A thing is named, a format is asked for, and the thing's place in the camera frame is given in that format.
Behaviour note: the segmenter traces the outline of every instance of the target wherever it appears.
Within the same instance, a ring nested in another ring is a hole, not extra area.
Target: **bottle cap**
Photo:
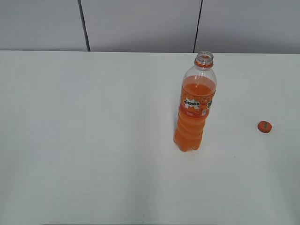
[[[260,121],[257,128],[263,133],[268,133],[271,131],[272,125],[267,121]]]

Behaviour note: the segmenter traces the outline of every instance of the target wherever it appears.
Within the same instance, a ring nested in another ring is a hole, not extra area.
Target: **mirinda bottle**
[[[217,79],[212,70],[213,54],[201,51],[195,65],[183,77],[174,142],[181,151],[197,150],[202,140],[205,120],[215,95]]]

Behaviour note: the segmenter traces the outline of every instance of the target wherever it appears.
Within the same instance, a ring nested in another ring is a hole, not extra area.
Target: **table surface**
[[[194,58],[1,51],[0,224],[300,224],[300,55],[215,54],[202,145],[183,153]]]

